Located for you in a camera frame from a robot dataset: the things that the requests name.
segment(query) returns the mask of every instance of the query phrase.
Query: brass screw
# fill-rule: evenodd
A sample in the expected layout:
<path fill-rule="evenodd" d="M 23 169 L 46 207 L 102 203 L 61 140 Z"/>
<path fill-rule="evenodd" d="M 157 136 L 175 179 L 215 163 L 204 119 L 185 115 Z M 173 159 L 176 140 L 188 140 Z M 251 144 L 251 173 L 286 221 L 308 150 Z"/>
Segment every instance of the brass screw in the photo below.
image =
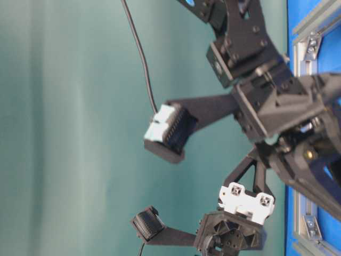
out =
<path fill-rule="evenodd" d="M 307 152 L 305 153 L 305 157 L 308 159 L 313 159 L 314 155 L 310 150 L 307 150 Z"/>

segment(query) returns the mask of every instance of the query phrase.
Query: white connector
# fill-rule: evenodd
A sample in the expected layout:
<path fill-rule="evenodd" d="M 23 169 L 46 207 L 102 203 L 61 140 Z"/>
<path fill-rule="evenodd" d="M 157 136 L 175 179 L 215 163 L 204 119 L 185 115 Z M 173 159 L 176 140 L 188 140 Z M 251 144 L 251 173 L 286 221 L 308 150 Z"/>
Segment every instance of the white connector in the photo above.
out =
<path fill-rule="evenodd" d="M 175 107 L 162 104 L 159 112 L 154 115 L 152 123 L 144 135 L 144 139 L 163 142 L 164 132 L 169 128 L 167 120 L 174 111 Z"/>
<path fill-rule="evenodd" d="M 266 193 L 259 193 L 256 197 L 245 194 L 245 187 L 232 182 L 228 187 L 222 186 L 219 198 L 222 203 L 219 206 L 224 211 L 236 214 L 241 213 L 247 219 L 264 224 L 265 219 L 273 213 L 275 208 L 273 196 Z"/>

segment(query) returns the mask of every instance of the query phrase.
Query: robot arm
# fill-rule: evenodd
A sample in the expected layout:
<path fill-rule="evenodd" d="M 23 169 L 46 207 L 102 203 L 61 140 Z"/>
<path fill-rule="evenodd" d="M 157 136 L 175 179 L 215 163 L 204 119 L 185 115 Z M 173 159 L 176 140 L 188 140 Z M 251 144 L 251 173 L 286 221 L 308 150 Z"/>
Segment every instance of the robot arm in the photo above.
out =
<path fill-rule="evenodd" d="M 207 59 L 232 90 L 165 102 L 144 136 L 145 148 L 178 163 L 192 134 L 231 114 L 255 148 L 227 177 L 218 211 L 205 214 L 196 235 L 168 228 L 151 207 L 132 220 L 138 236 L 146 244 L 194 246 L 207 256 L 261 249 L 275 203 L 265 182 L 269 168 L 341 220 L 341 75 L 294 77 L 266 32 L 259 0 L 178 1 L 212 26 L 216 40 Z M 247 191 L 238 181 L 252 166 L 254 187 Z"/>
<path fill-rule="evenodd" d="M 237 182 L 255 167 L 253 191 Z M 274 210 L 275 198 L 265 183 L 265 167 L 254 149 L 226 178 L 218 199 L 218 211 L 205 214 L 197 234 L 167 227 L 152 206 L 137 214 L 131 224 L 148 245 L 195 247 L 206 256 L 238 255 L 242 250 L 261 250 L 264 221 Z"/>

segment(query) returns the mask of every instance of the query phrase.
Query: black cable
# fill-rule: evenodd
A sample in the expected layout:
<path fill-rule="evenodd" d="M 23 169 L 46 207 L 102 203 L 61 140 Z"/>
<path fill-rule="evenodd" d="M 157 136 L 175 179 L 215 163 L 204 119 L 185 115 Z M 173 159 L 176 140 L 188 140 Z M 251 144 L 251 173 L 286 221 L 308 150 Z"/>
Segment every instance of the black cable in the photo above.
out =
<path fill-rule="evenodd" d="M 137 256 L 142 256 L 143 248 L 144 248 L 144 243 L 141 244 L 141 247 L 140 247 L 140 250 L 139 250 L 139 253 L 137 254 Z"/>
<path fill-rule="evenodd" d="M 137 49 L 139 50 L 139 54 L 140 54 L 140 57 L 141 57 L 141 60 L 142 60 L 142 65 L 143 65 L 143 68 L 144 68 L 145 82 L 147 84 L 147 92 L 148 92 L 150 104 L 151 104 L 151 107 L 152 107 L 154 113 L 156 114 L 158 112 L 158 109 L 157 109 L 157 107 L 155 105 L 153 91 L 152 91 L 151 85 L 150 85 L 148 65 L 147 65 L 147 61 L 146 61 L 145 56 L 144 56 L 143 48 L 141 46 L 141 42 L 140 42 L 139 36 L 137 35 L 136 28 L 135 28 L 135 25 L 134 25 L 134 22 L 133 22 L 133 19 L 132 19 L 132 15 L 130 14 L 127 2 L 126 2 L 126 0 L 121 0 L 121 2 L 122 2 L 122 5 L 123 5 L 123 8 L 124 8 L 124 11 L 126 12 L 126 15 L 127 15 L 127 18 L 128 18 L 129 25 L 130 25 L 130 28 L 132 30 L 133 36 L 135 38 Z"/>

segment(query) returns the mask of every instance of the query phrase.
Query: green backdrop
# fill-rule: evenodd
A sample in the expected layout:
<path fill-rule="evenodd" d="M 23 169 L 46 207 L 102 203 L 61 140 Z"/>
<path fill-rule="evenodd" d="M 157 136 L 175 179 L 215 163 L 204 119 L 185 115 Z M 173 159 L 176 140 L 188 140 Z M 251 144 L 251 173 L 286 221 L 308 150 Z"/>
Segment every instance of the green backdrop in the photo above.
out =
<path fill-rule="evenodd" d="M 286 1 L 262 3 L 286 52 Z M 128 4 L 157 105 L 224 93 L 205 57 L 208 26 L 175 0 Z M 152 111 L 119 0 L 2 0 L 0 45 L 0 255 L 136 255 L 129 220 L 151 204 L 166 224 L 193 233 L 251 149 L 233 118 L 193 136 L 180 165 L 143 149 Z M 272 171 L 268 182 L 277 205 L 267 243 L 240 255 L 283 255 L 285 187 Z"/>

